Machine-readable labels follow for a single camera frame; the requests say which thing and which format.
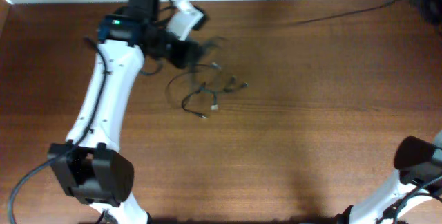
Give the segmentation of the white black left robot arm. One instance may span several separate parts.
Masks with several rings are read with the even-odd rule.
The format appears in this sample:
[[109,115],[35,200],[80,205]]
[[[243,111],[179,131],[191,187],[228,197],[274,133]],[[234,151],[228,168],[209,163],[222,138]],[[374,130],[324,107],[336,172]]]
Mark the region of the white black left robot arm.
[[189,38],[208,17],[187,0],[170,3],[160,19],[160,0],[128,0],[99,24],[95,67],[79,115],[63,144],[48,151],[65,195],[96,209],[112,223],[150,223],[132,192],[135,170],[119,150],[120,131],[134,81],[145,59],[164,58],[177,68],[194,64],[202,47]]

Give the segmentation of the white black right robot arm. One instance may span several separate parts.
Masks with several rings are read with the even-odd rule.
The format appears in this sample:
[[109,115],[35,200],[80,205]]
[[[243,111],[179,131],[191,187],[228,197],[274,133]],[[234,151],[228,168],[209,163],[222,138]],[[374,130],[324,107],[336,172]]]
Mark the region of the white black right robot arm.
[[441,133],[433,142],[406,137],[394,156],[390,177],[368,198],[337,214],[332,223],[399,223],[421,203],[441,201]]

